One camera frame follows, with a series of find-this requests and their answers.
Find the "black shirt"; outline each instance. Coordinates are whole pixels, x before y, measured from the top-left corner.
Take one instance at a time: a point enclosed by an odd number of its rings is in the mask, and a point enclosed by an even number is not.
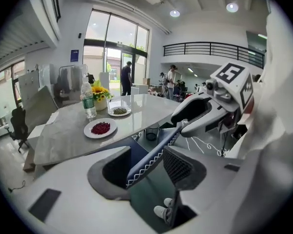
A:
[[[125,66],[122,68],[122,75],[121,75],[121,82],[124,84],[130,84],[130,80],[128,77],[128,73],[131,72],[131,68],[128,66]]]

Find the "glossy tabletop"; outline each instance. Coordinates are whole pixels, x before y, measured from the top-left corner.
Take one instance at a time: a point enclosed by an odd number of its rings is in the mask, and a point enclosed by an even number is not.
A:
[[[87,155],[116,141],[130,137],[167,118],[179,103],[148,94],[117,97],[108,101],[108,108],[98,111],[96,119],[110,118],[109,108],[128,106],[131,114],[113,117],[117,130],[110,136],[91,139],[84,135],[89,123],[82,103],[60,108],[52,124],[46,125],[35,148],[34,163],[48,165]]]

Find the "man in black shirt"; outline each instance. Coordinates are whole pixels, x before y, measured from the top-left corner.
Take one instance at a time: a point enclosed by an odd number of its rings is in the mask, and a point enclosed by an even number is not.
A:
[[[125,96],[126,93],[127,95],[131,95],[131,86],[132,86],[132,82],[131,82],[131,61],[127,62],[127,65],[125,67],[122,68],[122,73],[121,73],[121,83],[122,83],[122,87],[123,87],[123,92],[122,92],[122,96]]]

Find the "green beans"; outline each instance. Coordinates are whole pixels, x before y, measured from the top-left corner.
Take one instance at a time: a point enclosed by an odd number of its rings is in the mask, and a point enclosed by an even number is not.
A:
[[[113,114],[115,115],[123,115],[127,113],[127,110],[125,108],[117,108],[113,110]]]

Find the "plastic bottle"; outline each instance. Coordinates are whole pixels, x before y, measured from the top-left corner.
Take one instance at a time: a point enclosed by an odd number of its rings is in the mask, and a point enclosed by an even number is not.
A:
[[[97,116],[96,108],[94,106],[93,94],[91,86],[88,82],[88,77],[83,77],[83,84],[81,88],[81,98],[83,100],[84,111],[87,119],[93,119]]]

